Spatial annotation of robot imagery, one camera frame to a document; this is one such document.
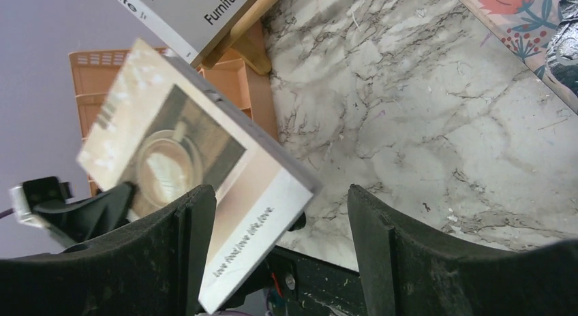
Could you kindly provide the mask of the floral Little Women book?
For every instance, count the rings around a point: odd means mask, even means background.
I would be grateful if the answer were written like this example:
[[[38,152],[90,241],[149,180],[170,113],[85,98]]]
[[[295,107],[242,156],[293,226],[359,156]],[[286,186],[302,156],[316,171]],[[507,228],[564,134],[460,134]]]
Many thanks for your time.
[[[577,111],[577,0],[459,0]]]

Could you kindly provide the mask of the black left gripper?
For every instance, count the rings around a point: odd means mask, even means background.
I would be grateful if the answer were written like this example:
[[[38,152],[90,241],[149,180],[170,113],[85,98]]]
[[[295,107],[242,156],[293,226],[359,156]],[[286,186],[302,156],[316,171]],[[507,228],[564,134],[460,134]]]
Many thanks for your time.
[[[28,205],[35,216],[47,221],[50,236],[63,247],[96,238],[128,223],[136,187],[121,183],[89,199],[67,204],[73,197],[70,183],[49,176],[22,183]]]

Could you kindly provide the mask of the white Furniture Decorate book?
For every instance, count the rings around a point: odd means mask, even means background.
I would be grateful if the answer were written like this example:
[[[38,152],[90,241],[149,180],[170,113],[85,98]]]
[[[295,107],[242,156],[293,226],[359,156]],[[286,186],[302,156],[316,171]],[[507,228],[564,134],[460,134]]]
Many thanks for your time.
[[[190,64],[199,64],[256,0],[115,0]]]

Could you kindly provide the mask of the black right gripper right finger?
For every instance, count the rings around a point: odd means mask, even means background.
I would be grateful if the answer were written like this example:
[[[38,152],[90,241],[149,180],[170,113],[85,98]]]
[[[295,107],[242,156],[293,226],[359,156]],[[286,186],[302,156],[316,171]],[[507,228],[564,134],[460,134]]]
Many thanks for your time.
[[[577,241],[526,252],[468,242],[358,185],[348,216],[370,315],[576,315]]]

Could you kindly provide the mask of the Afternoon tea coffee cover book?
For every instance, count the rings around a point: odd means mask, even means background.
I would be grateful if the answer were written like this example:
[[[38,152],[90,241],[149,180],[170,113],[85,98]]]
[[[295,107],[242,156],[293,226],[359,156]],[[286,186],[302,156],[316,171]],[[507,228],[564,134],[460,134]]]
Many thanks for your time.
[[[143,218],[198,185],[216,211],[199,301],[223,307],[320,192],[320,181],[186,61],[134,42],[77,157],[101,189],[138,188]]]

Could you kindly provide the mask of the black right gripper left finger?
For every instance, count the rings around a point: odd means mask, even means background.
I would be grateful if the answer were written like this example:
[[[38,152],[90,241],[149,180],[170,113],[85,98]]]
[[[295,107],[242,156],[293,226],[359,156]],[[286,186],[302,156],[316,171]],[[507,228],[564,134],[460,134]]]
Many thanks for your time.
[[[59,254],[1,261],[2,315],[195,315],[213,188]]]

